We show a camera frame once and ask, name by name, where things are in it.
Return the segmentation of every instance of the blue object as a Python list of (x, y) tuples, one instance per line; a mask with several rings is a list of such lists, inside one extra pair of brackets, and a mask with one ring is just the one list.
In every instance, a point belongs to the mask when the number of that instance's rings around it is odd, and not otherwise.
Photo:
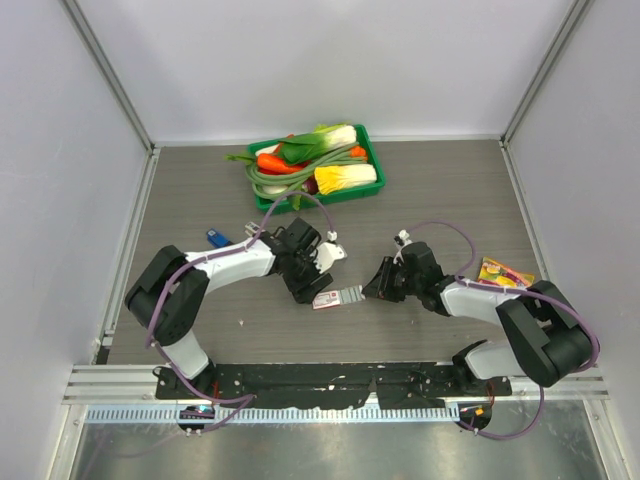
[(207, 240), (209, 240), (209, 243), (216, 248), (228, 247), (229, 245), (233, 245), (233, 243), (230, 242), (227, 237), (213, 228), (210, 228), (207, 232)]

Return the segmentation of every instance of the yellow snack bag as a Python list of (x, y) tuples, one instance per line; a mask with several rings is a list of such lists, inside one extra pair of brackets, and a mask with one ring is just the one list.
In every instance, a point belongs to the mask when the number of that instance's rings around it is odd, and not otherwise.
[(489, 257), (482, 258), (482, 268), (478, 275), (478, 283), (511, 288), (530, 287), (534, 279), (535, 275), (531, 273), (517, 272)]

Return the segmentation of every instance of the snack package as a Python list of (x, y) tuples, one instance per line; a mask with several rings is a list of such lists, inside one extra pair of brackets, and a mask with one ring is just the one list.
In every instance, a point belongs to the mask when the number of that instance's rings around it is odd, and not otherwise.
[(531, 273), (520, 273), (514, 269), (496, 262), (489, 257), (483, 257), (482, 268), (478, 275), (478, 283), (498, 285), (500, 287), (526, 288), (533, 283), (535, 276)]

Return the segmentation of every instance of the colorful package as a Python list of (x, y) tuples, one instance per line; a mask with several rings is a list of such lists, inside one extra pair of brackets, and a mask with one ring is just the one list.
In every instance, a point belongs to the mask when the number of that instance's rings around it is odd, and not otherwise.
[(535, 276), (531, 273), (520, 273), (514, 269), (496, 262), (494, 259), (484, 257), (482, 268), (478, 275), (478, 283), (498, 285), (500, 287), (525, 288), (530, 287)]

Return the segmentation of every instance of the white frame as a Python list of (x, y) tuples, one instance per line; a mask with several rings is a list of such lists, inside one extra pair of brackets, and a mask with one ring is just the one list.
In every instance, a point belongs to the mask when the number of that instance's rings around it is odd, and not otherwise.
[[(94, 57), (97, 67), (111, 88), (116, 101), (120, 104), (125, 115), (129, 119), (132, 128), (135, 130), (140, 141), (149, 152), (146, 159), (143, 177), (139, 185), (138, 196), (131, 213), (129, 228), (120, 248), (119, 263), (116, 277), (114, 279), (114, 287), (105, 313), (99, 341), (96, 342), (97, 354), (98, 348), (101, 345), (110, 346), (112, 336), (116, 328), (118, 312), (124, 297), (126, 281), (131, 267), (131, 262), (133, 260), (133, 253), (135, 251), (135, 246), (140, 232), (149, 192), (151, 190), (155, 168), (160, 155), (160, 148), (157, 148), (157, 145), (154, 145), (151, 141), (142, 121), (137, 115), (135, 108), (129, 100), (115, 71), (111, 67), (107, 56), (95, 37), (91, 26), (77, 1), (60, 0), (60, 2), (69, 14), (72, 23), (76, 27), (89, 52)], [(491, 135), (469, 136), (464, 138), (484, 138), (500, 141), (505, 164), (515, 190), (518, 204), (543, 278), (553, 278), (553, 274), (552, 272), (549, 272), (540, 242), (531, 222), (526, 198), (523, 193), (517, 169), (512, 161), (512, 154), (509, 145), (541, 86), (544, 84), (547, 76), (557, 63), (564, 47), (580, 24), (582, 18), (585, 16), (592, 2), (593, 0), (574, 0), (564, 21), (562, 22), (561, 27), (551, 42), (538, 71), (532, 78), (525, 95), (514, 112), (504, 135), (500, 138), (498, 138), (498, 136)], [(443, 138), (440, 136), (374, 138), (374, 140), (386, 141), (434, 139), (460, 140), (463, 138)], [(91, 408), (91, 405), (114, 403), (161, 405), (166, 403), (158, 401), (154, 397), (156, 379), (151, 373), (154, 367), (155, 366), (153, 365), (80, 365), (74, 367), (62, 402), (62, 413), (59, 418), (61, 426), (60, 434), (50, 463), (48, 476), (50, 480), (67, 480), (69, 478), (73, 462), (75, 460), (75, 455), (80, 445), (84, 420), (87, 412)], [(529, 379), (515, 377), (510, 380), (514, 389), (514, 395), (511, 397), (499, 397), (496, 399), (497, 401), (521, 401), (535, 400), (539, 398), (537, 385)], [(101, 386), (101, 384), (105, 382), (109, 383), (108, 387)], [(551, 389), (548, 389), (546, 396), (549, 400), (583, 400), (591, 429), (596, 439), (607, 474), (610, 478), (616, 479), (632, 478), (631, 472), (628, 470), (628, 464), (624, 459), (624, 451), (621, 448), (616, 425), (612, 422), (612, 416), (608, 413), (612, 408), (611, 401), (599, 370), (592, 369), (591, 371), (582, 374), (570, 375), (558, 382), (558, 384)], [(461, 399), (449, 398), (447, 400), (455, 402), (460, 401)], [(465, 398), (464, 400), (480, 401), (486, 400), (486, 398)], [(188, 404), (192, 402), (185, 401), (181, 403)]]

